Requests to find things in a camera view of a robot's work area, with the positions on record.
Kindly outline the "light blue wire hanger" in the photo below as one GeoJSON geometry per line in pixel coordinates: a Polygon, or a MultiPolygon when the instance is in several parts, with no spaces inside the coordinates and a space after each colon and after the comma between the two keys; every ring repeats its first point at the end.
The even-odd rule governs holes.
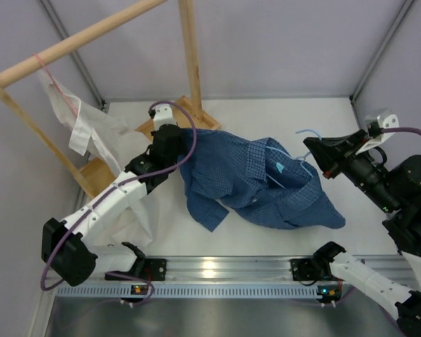
{"type": "MultiPolygon", "coordinates": [[[[300,134],[300,133],[312,133],[312,134],[314,134],[319,140],[322,140],[322,136],[321,136],[321,134],[318,132],[318,131],[316,131],[316,130],[314,130],[314,129],[310,129],[310,128],[306,128],[306,129],[302,129],[302,130],[299,130],[299,131],[296,131],[295,132],[296,134],[300,134]]],[[[276,147],[270,147],[270,146],[267,146],[267,149],[268,150],[271,150],[271,151],[274,151],[274,152],[279,152],[279,153],[281,153],[283,156],[285,156],[285,157],[287,157],[291,162],[293,162],[295,165],[297,165],[297,164],[299,164],[299,166],[300,166],[300,168],[303,170],[303,171],[305,171],[306,172],[306,174],[310,177],[310,178],[313,178],[314,177],[314,174],[306,167],[306,163],[307,163],[307,158],[308,158],[308,156],[310,156],[311,155],[311,152],[307,152],[307,153],[305,153],[304,155],[301,155],[301,156],[298,156],[298,157],[292,157],[292,156],[290,156],[289,155],[289,153],[287,153],[287,152],[285,152],[285,151],[283,151],[283,150],[280,150],[279,148],[276,148],[276,147]]],[[[284,170],[288,170],[280,161],[278,161],[276,164],[275,164],[275,167],[276,167],[276,170],[280,173],[280,174],[282,174],[283,173],[283,171],[284,170]]]]}

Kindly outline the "blue plaid shirt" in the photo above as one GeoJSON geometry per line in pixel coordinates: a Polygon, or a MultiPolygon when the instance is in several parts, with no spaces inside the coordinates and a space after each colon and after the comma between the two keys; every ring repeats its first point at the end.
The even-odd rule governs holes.
{"type": "Polygon", "coordinates": [[[310,178],[267,146],[287,150],[273,138],[246,140],[226,131],[185,130],[191,157],[180,167],[190,216],[214,231],[234,210],[240,217],[261,227],[294,230],[324,226],[340,229],[345,218],[323,191],[319,173],[310,178]],[[280,161],[288,170],[280,174],[280,161]]]}

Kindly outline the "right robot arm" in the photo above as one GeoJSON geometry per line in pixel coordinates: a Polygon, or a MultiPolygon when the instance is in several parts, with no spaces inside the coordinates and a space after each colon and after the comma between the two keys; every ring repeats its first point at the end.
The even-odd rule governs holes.
{"type": "Polygon", "coordinates": [[[410,156],[391,171],[376,163],[366,145],[374,136],[416,133],[416,128],[381,128],[374,134],[363,130],[339,138],[305,138],[325,178],[344,174],[390,218],[383,226],[398,252],[409,263],[419,288],[394,284],[335,242],[328,242],[308,260],[318,280],[341,279],[374,300],[395,320],[404,336],[421,336],[421,154],[410,156]]]}

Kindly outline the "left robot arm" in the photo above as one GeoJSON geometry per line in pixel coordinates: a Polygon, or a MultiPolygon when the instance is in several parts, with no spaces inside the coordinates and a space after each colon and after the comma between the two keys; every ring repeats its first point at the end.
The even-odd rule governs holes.
{"type": "Polygon", "coordinates": [[[62,220],[51,218],[42,229],[41,258],[70,286],[90,276],[115,272],[118,277],[139,279],[145,271],[144,254],[129,242],[96,246],[94,241],[126,209],[162,184],[185,156],[185,131],[164,124],[153,131],[147,150],[132,159],[116,180],[96,198],[62,220]]]}

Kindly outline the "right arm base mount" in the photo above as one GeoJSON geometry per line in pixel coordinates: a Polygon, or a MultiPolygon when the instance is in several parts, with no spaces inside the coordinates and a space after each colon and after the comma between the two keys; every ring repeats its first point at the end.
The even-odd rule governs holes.
{"type": "Polygon", "coordinates": [[[301,283],[320,281],[336,281],[329,263],[315,258],[294,258],[290,260],[293,280],[301,283]]]}

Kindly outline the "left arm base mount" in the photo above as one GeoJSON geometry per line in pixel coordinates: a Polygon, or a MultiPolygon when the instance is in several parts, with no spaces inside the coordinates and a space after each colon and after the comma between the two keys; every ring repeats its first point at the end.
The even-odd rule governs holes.
{"type": "Polygon", "coordinates": [[[166,279],[167,260],[164,258],[144,258],[135,262],[127,272],[108,272],[105,279],[108,281],[124,280],[133,281],[143,279],[145,281],[164,281],[166,279]]]}

